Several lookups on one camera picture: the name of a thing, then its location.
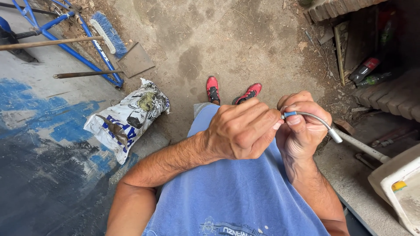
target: blue bicycle frame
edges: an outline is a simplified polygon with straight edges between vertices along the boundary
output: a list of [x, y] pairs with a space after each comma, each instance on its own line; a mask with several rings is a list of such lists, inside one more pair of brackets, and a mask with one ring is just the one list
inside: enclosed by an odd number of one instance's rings
[[[25, 2], [25, 8], [22, 10], [19, 5], [17, 4], [17, 2], [15, 0], [12, 0], [13, 4], [16, 6], [16, 8], [19, 10], [19, 12], [21, 13], [21, 15], [34, 27], [34, 31], [37, 33], [37, 35], [44, 35], [46, 38], [48, 38], [49, 40], [58, 40], [58, 38], [56, 38], [54, 35], [52, 35], [50, 32], [48, 32], [48, 30], [61, 23], [62, 21], [74, 16], [76, 13], [74, 11], [72, 11], [70, 9], [71, 3], [69, 3], [67, 0], [64, 0], [64, 2], [66, 4], [68, 4], [68, 6], [56, 1], [56, 0], [51, 0], [52, 2], [64, 7], [65, 9], [69, 10], [68, 13], [63, 14], [59, 17], [57, 17], [56, 19], [49, 21], [48, 23], [46, 23], [43, 26], [39, 26], [34, 13], [32, 12], [31, 7], [29, 6], [28, 0], [23, 0]], [[77, 15], [80, 17], [80, 21], [81, 21], [81, 26], [83, 28], [83, 30], [85, 31], [86, 35], [88, 37], [92, 36], [92, 33], [90, 32], [88, 26], [86, 25], [86, 22], [83, 20], [82, 16], [80, 15], [80, 13], [77, 13]], [[104, 63], [106, 64], [106, 66], [108, 67], [108, 69], [110, 71], [115, 70], [114, 67], [112, 66], [111, 62], [109, 61], [108, 57], [106, 56], [105, 52], [102, 50], [101, 46], [99, 45], [99, 43], [97, 42], [97, 40], [92, 40], [92, 43], [95, 47], [95, 49], [98, 51], [99, 55], [101, 56], [102, 60], [104, 61]], [[66, 44], [58, 44], [59, 47], [61, 47], [62, 49], [64, 49], [66, 52], [68, 52], [70, 55], [74, 56], [76, 59], [78, 59], [79, 61], [83, 62], [83, 64], [87, 65], [89, 68], [91, 68], [94, 71], [102, 71], [101, 69], [99, 69], [97, 66], [95, 66], [93, 63], [91, 63], [90, 61], [88, 61], [86, 58], [84, 58], [83, 56], [81, 56], [79, 53], [77, 53], [75, 50], [73, 50], [72, 48], [70, 48], [69, 46], [67, 46]], [[111, 76], [105, 74], [102, 75], [102, 77], [104, 77], [106, 80], [108, 80], [110, 83], [112, 83], [117, 89], [121, 88], [121, 86], [123, 85], [124, 81], [120, 78], [120, 76], [117, 73], [112, 74], [114, 76], [114, 78], [112, 78]]]

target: wooden broom handle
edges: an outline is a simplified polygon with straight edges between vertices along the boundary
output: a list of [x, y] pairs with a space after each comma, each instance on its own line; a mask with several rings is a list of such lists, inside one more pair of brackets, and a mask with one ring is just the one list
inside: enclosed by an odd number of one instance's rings
[[19, 48], [56, 45], [56, 44], [71, 43], [71, 42], [90, 41], [90, 40], [103, 39], [103, 38], [104, 37], [102, 37], [102, 36], [95, 36], [95, 37], [85, 37], [85, 38], [76, 38], [76, 39], [59, 39], [59, 40], [42, 41], [42, 42], [27, 42], [27, 43], [7, 44], [7, 45], [0, 45], [0, 51], [19, 49]]

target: hand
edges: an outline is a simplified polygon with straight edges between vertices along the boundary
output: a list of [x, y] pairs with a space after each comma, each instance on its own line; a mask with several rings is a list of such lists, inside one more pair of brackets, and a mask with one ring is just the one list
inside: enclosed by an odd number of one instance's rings
[[[277, 103], [277, 109], [284, 112], [301, 111], [312, 113], [331, 125], [331, 115], [313, 101], [308, 91], [290, 96], [284, 95]], [[283, 158], [294, 160], [312, 158], [317, 146], [327, 134], [327, 128], [310, 116], [291, 115], [286, 118], [276, 133], [277, 147]]]
[[222, 105], [205, 131], [206, 149], [217, 160], [256, 159], [284, 123], [280, 117], [280, 111], [269, 109], [257, 98], [239, 105]]

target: left hand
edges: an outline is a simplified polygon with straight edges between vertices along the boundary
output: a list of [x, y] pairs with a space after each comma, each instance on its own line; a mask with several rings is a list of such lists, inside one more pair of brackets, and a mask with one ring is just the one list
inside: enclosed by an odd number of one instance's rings
[[[313, 101], [308, 91], [283, 96], [277, 109], [284, 112], [301, 111], [314, 114], [331, 125], [331, 115]], [[312, 158], [317, 146], [327, 134], [327, 128], [310, 116], [292, 115], [276, 133], [277, 147], [283, 158], [294, 160]]]

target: blue t-shirt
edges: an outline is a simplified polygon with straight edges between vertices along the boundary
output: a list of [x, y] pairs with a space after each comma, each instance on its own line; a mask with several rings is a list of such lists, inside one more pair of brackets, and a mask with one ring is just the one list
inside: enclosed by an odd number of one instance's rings
[[[218, 108], [203, 108], [188, 136]], [[290, 184], [275, 141], [258, 159], [219, 160], [166, 183], [143, 235], [329, 236]]]

